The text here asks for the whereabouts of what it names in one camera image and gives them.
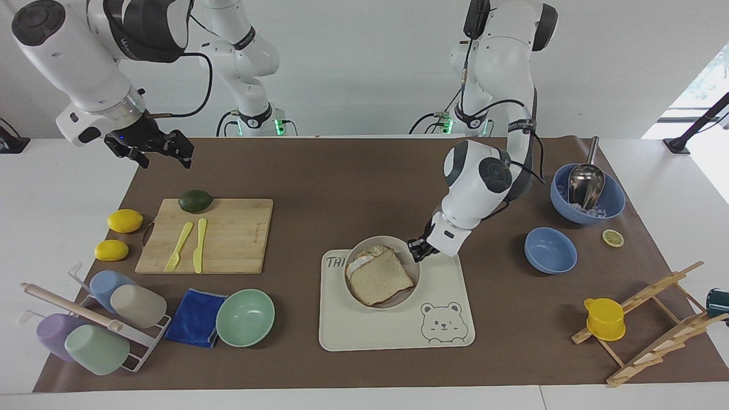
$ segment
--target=green cup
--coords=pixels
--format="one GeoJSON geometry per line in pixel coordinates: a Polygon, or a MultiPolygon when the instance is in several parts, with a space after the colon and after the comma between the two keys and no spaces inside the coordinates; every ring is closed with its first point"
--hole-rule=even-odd
{"type": "Polygon", "coordinates": [[[127,360],[129,342],[107,329],[83,325],[66,337],[66,351],[96,376],[117,370],[127,360]]]}

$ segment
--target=blue cloth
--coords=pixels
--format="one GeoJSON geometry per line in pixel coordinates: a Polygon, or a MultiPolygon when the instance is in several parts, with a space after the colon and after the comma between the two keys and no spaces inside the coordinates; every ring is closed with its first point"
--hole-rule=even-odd
{"type": "Polygon", "coordinates": [[[215,317],[226,297],[188,289],[167,329],[165,338],[212,349],[218,338],[215,317]]]}

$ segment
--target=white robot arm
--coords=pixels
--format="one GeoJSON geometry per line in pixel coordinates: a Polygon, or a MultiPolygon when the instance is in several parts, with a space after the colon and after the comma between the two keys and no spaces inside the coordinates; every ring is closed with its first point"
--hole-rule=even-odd
{"type": "Polygon", "coordinates": [[[213,71],[230,89],[238,106],[238,125],[244,136],[281,135],[284,112],[268,100],[255,77],[278,70],[278,52],[251,25],[241,0],[203,0],[212,31],[220,40],[205,43],[200,52],[213,63],[213,71]]]}
{"type": "Polygon", "coordinates": [[[464,70],[470,70],[475,80],[464,73],[463,103],[452,111],[453,132],[480,133],[488,114],[484,104],[493,99],[493,105],[504,105],[509,118],[507,149],[469,140],[448,153],[443,166],[448,194],[425,234],[409,243],[417,261],[439,251],[454,256],[501,202],[508,203],[529,188],[536,108],[529,58],[549,42],[557,19],[551,6],[540,6],[509,0],[491,9],[488,0],[471,2],[464,32],[474,40],[473,60],[464,70]]]}
{"type": "Polygon", "coordinates": [[[191,164],[194,147],[148,118],[141,94],[118,60],[172,62],[187,46],[191,0],[89,0],[75,6],[38,0],[18,10],[12,32],[38,70],[71,99],[56,124],[73,144],[104,137],[118,157],[146,168],[144,152],[191,164]]]}

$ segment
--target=yellow cup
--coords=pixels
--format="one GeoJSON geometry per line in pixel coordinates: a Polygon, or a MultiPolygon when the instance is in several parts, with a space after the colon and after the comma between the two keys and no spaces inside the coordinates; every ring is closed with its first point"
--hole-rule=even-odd
{"type": "Polygon", "coordinates": [[[620,304],[612,299],[585,299],[588,310],[588,330],[598,339],[605,341],[620,340],[625,335],[625,312],[620,304]]]}

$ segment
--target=bread slice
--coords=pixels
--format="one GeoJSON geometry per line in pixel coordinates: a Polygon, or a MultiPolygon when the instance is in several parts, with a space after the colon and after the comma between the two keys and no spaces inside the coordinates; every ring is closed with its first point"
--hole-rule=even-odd
{"type": "Polygon", "coordinates": [[[360,255],[372,259],[348,272],[348,277],[354,297],[364,305],[382,303],[400,290],[415,286],[391,248],[375,245],[360,255]]]}

